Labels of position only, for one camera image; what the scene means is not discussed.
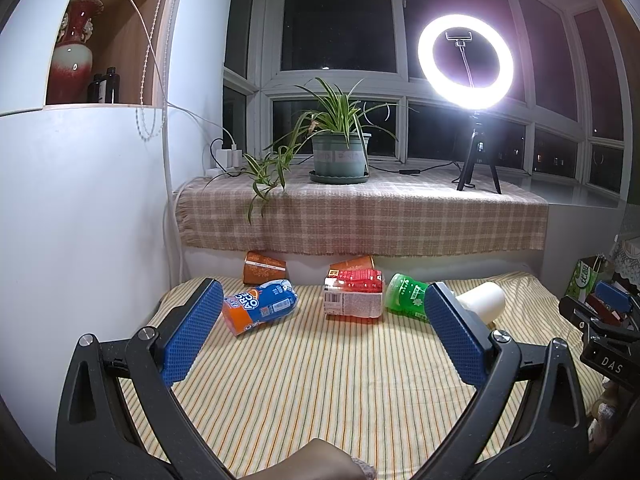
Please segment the pink knit sleeve forearm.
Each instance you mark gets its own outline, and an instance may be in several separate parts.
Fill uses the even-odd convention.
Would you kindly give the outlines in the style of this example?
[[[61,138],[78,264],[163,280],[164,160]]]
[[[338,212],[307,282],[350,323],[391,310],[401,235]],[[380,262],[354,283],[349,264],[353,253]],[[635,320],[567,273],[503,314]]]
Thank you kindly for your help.
[[[360,458],[351,456],[333,444],[314,439],[288,456],[245,479],[254,480],[366,480],[378,476],[375,468]]]

